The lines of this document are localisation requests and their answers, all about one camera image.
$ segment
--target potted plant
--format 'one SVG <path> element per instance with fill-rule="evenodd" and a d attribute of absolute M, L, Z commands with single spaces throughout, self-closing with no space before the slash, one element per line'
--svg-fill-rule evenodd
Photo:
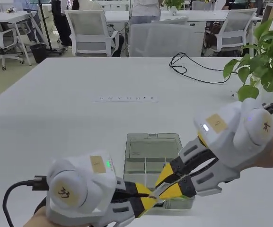
<path fill-rule="evenodd" d="M 177 10 L 180 10 L 185 0 L 164 0 L 165 7 L 174 16 L 177 14 Z"/>
<path fill-rule="evenodd" d="M 246 45 L 243 49 L 254 48 L 253 58 L 246 54 L 240 60 L 232 59 L 223 71 L 226 79 L 237 74 L 243 85 L 238 90 L 238 99 L 257 98 L 263 93 L 273 92 L 273 30 L 269 31 L 271 20 L 262 23 L 255 31 L 256 45 Z"/>

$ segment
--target black pants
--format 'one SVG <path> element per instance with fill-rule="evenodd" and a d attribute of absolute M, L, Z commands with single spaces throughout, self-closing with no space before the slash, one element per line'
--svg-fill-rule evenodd
<path fill-rule="evenodd" d="M 54 19 L 54 25 L 60 35 L 61 44 L 63 46 L 71 46 L 72 45 L 72 41 L 70 39 L 71 30 L 66 16 L 61 14 L 61 1 L 52 0 L 51 8 Z"/>
<path fill-rule="evenodd" d="M 125 38 L 122 35 L 118 36 L 118 49 L 113 53 L 112 57 L 119 58 L 121 56 L 123 43 L 125 42 Z"/>

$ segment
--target transparent container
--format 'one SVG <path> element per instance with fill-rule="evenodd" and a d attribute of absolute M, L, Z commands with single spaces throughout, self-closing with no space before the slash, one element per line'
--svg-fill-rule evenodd
<path fill-rule="evenodd" d="M 178 134 L 128 134 L 124 180 L 141 183 L 153 191 L 160 172 L 181 148 Z M 193 202 L 194 197 L 172 198 L 157 204 L 155 209 L 189 210 Z"/>

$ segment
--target electrical outlet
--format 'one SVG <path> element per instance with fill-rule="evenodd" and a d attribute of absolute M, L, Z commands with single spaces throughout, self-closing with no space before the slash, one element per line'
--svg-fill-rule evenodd
<path fill-rule="evenodd" d="M 114 102 L 114 103 L 136 103 L 136 102 L 142 102 L 142 103 L 157 103 L 157 99 L 153 96 L 100 96 L 96 98 L 92 102 L 101 102 L 101 103 L 107 103 L 107 102 Z"/>

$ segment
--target black strap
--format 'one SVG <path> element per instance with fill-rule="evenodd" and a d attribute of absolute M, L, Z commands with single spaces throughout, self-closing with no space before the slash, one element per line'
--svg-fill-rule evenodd
<path fill-rule="evenodd" d="M 46 197 L 40 202 L 40 204 L 36 207 L 34 214 L 38 212 L 39 209 L 41 209 L 42 207 L 45 207 L 47 204 L 47 200 Z"/>

